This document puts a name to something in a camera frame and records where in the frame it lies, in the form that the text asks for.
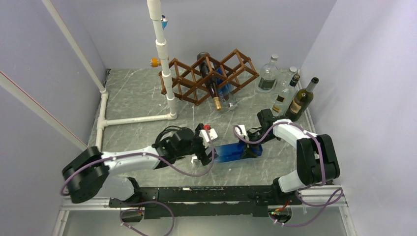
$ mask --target white wall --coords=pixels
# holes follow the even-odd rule
[[[100,79],[105,67],[68,0],[53,1]],[[100,94],[40,0],[2,1],[0,70],[87,142]],[[76,146],[0,87],[0,235],[51,235]]]
[[[170,58],[202,51],[223,59],[238,48],[255,66],[281,57],[300,67],[336,0],[162,0]],[[74,0],[107,68],[146,68],[157,57],[146,0]]]
[[[338,0],[301,70],[358,235],[416,235],[417,2]]]

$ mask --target wooden wine rack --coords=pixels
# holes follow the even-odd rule
[[[226,62],[230,60],[233,56],[237,56],[239,60],[239,64],[234,67],[230,68],[226,66]],[[207,61],[207,64],[209,66],[209,73],[204,78],[201,78],[201,73],[199,69],[197,68],[204,60]],[[172,59],[172,61],[169,62],[169,68],[172,66],[175,67],[175,73],[176,76],[172,77],[172,88],[175,86],[178,86],[178,93],[174,92],[175,97],[177,97],[179,100],[185,100],[191,103],[194,103],[196,106],[200,105],[204,100],[210,97],[208,89],[205,87],[204,83],[209,80],[212,76],[220,78],[223,80],[221,84],[218,85],[218,89],[225,86],[227,83],[230,83],[231,85],[235,86],[236,88],[232,91],[232,94],[235,94],[239,90],[241,90],[243,87],[248,85],[248,83],[252,82],[254,79],[256,79],[259,74],[256,72],[255,67],[252,64],[252,61],[250,57],[245,56],[243,53],[241,53],[238,49],[234,49],[229,55],[227,55],[223,60],[218,61],[208,55],[205,57],[201,57],[198,59],[192,66],[188,66],[176,58]],[[220,67],[223,75],[216,72],[216,70]],[[181,75],[179,74],[179,68],[185,69],[185,72],[183,72]],[[243,73],[244,71],[249,72],[252,76],[242,84],[238,80],[238,75]],[[186,76],[191,73],[192,81],[187,79]],[[162,94],[166,94],[166,88],[164,85],[164,81],[162,79],[162,71],[159,72],[159,77],[161,78],[161,84],[162,84]],[[187,88],[187,90],[183,91],[181,89],[181,86],[184,86]],[[207,94],[204,95],[201,98],[198,98],[196,90],[200,89]]]

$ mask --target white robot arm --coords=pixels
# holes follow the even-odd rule
[[[339,164],[329,135],[308,132],[286,117],[273,116],[270,109],[261,110],[257,116],[261,127],[256,128],[255,132],[249,129],[248,140],[239,135],[237,127],[234,127],[235,136],[251,148],[272,139],[283,139],[295,147],[297,152],[297,168],[273,181],[272,192],[276,198],[283,198],[298,189],[323,182],[323,175],[326,181],[339,177]],[[319,153],[322,155],[321,160],[316,158]]]
[[[172,131],[172,136],[163,138]],[[196,155],[203,165],[210,162],[212,165],[215,154],[212,152],[207,155],[206,150],[209,142],[216,138],[215,130],[207,125],[199,124],[195,132],[186,127],[169,126],[158,135],[153,145],[143,149],[100,152],[97,147],[90,147],[62,170],[69,192],[67,195],[71,196],[73,203],[82,203],[94,196],[137,202],[141,196],[136,180],[130,177],[118,178],[116,175],[163,168],[191,154]]]

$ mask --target gray marble surface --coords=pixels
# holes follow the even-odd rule
[[[106,84],[109,92],[106,119],[133,118],[167,114],[169,108],[165,96],[161,94],[158,76],[160,68],[112,69]],[[242,83],[249,74],[242,74]],[[219,138],[215,145],[237,142],[232,125],[244,124],[247,129],[258,127],[256,114],[271,108],[269,93],[255,91],[255,82],[236,93],[238,106],[233,110],[216,111],[211,99],[199,106],[176,100],[178,118],[136,124],[108,126],[103,137],[103,151],[126,151],[141,149],[153,144],[156,136],[168,125],[186,126],[194,130],[198,123],[210,124]],[[307,116],[298,123],[311,131]],[[89,145],[95,143],[95,124]],[[141,186],[231,186],[263,185],[288,174],[295,169],[295,148],[284,141],[270,141],[263,145],[264,153],[258,158],[234,162],[215,163],[213,169],[202,177],[184,176],[166,167],[158,170],[138,170],[125,176],[136,178]],[[179,160],[175,166],[189,173],[201,173],[207,167],[191,163],[191,156]]]

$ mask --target liquor bottle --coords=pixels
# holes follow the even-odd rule
[[[201,57],[205,57],[206,55],[209,55],[207,52],[202,52],[197,55],[197,60]],[[204,60],[199,65],[201,78],[204,78],[207,76],[210,72],[209,65],[207,65],[207,61]],[[205,83],[206,88],[208,89],[208,92],[210,93],[210,96],[213,98],[213,102],[216,105],[216,110],[220,111],[222,109],[220,99],[219,99],[219,91],[217,90],[217,81],[216,77],[212,76],[209,78]]]
[[[216,72],[223,75],[223,72],[222,72],[220,67],[216,70]],[[221,83],[223,83],[222,79],[220,79],[220,78],[216,78],[216,79],[217,79],[217,85],[218,86]],[[229,108],[229,110],[235,109],[236,106],[238,105],[236,96],[234,94],[232,94],[233,90],[234,90],[233,86],[230,83],[227,83],[225,86],[218,89],[219,98],[220,98],[220,102],[222,104],[222,107]]]
[[[296,85],[298,81],[299,74],[295,74],[289,83],[285,85],[277,85],[275,88],[278,93],[275,97],[275,103],[272,110],[278,113],[277,116],[285,115],[288,106],[291,104],[291,101],[297,92]]]
[[[311,82],[306,88],[300,89],[295,95],[291,105],[287,109],[285,116],[288,117],[291,121],[297,121],[302,113],[307,109],[308,105],[314,98],[313,89],[316,84],[319,82],[317,77],[311,79]]]
[[[281,71],[280,75],[276,79],[275,85],[272,88],[272,92],[271,92],[272,103],[275,103],[276,97],[281,92],[280,86],[287,86],[296,73],[297,73],[297,67],[295,66],[291,66],[290,69],[288,70]]]
[[[271,61],[268,64],[262,66],[259,72],[259,79],[256,83],[257,90],[259,92],[270,92],[278,77],[278,68],[276,67],[276,61],[278,60],[277,54],[272,54]]]

